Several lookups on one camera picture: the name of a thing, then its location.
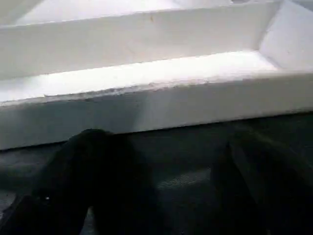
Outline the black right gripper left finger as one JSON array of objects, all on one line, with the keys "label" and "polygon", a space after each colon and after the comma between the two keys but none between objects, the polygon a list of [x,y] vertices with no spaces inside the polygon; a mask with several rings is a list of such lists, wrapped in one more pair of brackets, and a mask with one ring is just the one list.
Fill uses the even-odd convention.
[{"label": "black right gripper left finger", "polygon": [[144,160],[125,138],[86,130],[55,153],[0,221],[3,235],[78,235],[92,209],[100,235],[157,235],[160,210]]}]

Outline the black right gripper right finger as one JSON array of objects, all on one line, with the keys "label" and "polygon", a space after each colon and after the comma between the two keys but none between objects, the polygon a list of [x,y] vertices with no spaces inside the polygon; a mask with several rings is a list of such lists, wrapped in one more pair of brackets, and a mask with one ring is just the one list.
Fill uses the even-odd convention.
[{"label": "black right gripper right finger", "polygon": [[231,135],[211,168],[219,235],[310,235],[313,168],[286,144],[254,131]]}]

